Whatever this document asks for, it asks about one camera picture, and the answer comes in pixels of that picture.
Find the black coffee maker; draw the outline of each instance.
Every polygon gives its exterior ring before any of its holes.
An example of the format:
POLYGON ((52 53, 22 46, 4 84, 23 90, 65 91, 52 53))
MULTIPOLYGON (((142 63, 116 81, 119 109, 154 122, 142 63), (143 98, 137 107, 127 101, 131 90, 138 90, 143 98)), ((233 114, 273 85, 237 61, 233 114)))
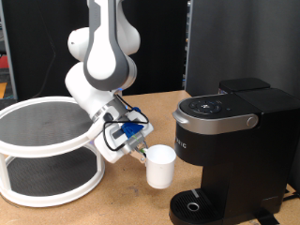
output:
POLYGON ((173 224, 233 225, 277 213, 300 134, 300 100, 258 79, 178 104, 177 156, 203 166, 201 188, 171 200, 173 224))

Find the wooden table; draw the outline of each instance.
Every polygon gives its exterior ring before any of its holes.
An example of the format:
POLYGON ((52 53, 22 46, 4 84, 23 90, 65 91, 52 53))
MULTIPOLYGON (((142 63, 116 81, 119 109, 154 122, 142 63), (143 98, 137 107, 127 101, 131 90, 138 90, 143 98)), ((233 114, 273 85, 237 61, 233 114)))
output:
MULTIPOLYGON (((174 147, 175 111, 185 91, 125 97, 132 106, 145 113, 155 130, 147 137, 148 145, 174 147)), ((187 164, 180 158, 175 163, 172 185, 163 190, 151 188, 145 167, 137 159, 124 156, 115 164, 106 162, 106 172, 98 186, 77 201, 49 208, 29 208, 0 198, 0 224, 155 224, 172 225, 169 219, 171 198, 183 190, 199 188, 202 167, 187 164)), ((280 224, 300 224, 300 201, 284 202, 275 217, 280 224)), ((258 224, 256 220, 243 225, 258 224)))

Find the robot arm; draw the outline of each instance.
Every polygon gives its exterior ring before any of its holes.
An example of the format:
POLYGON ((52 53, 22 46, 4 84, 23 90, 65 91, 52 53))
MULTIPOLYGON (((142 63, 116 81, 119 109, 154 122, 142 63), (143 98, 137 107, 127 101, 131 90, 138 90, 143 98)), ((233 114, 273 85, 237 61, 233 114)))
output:
MULTIPOLYGON (((138 51, 140 35, 125 18, 122 0, 88 0, 88 5, 89 28, 73 31, 68 40, 70 52, 81 62, 67 74, 67 89, 93 120, 88 138, 94 140, 102 156, 114 163, 129 154, 148 164, 147 147, 143 148, 143 145, 146 145, 144 138, 153 127, 138 108, 132 108, 116 95, 136 79, 137 69, 128 54, 138 51)), ((162 152, 157 151, 158 156, 154 156, 159 163, 164 158, 162 152)), ((170 182, 166 183, 164 177, 159 180, 155 171, 163 174, 161 170, 166 165, 162 167, 155 160, 147 166, 147 177, 152 174, 151 180, 154 181, 148 183, 154 188, 166 188, 170 182)), ((173 163, 170 165, 172 168, 164 170, 173 176, 173 163)))

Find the white cup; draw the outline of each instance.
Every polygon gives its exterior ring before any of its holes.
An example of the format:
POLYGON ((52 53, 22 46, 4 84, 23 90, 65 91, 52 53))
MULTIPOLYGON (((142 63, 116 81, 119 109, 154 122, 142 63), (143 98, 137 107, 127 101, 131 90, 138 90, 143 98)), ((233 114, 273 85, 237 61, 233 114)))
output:
POLYGON ((147 182, 152 188, 164 189, 171 185, 176 154, 167 145, 154 145, 147 150, 147 182))

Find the drip tray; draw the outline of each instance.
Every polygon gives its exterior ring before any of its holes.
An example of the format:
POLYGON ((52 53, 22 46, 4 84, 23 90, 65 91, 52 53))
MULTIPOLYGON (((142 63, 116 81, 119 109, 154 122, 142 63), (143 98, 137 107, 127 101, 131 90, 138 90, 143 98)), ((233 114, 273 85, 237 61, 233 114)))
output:
POLYGON ((218 211, 200 188, 175 195, 170 208, 173 224, 222 224, 218 211))
POLYGON ((69 192, 97 173, 97 157, 86 147, 41 158, 15 157, 7 166, 11 189, 22 195, 47 197, 69 192))

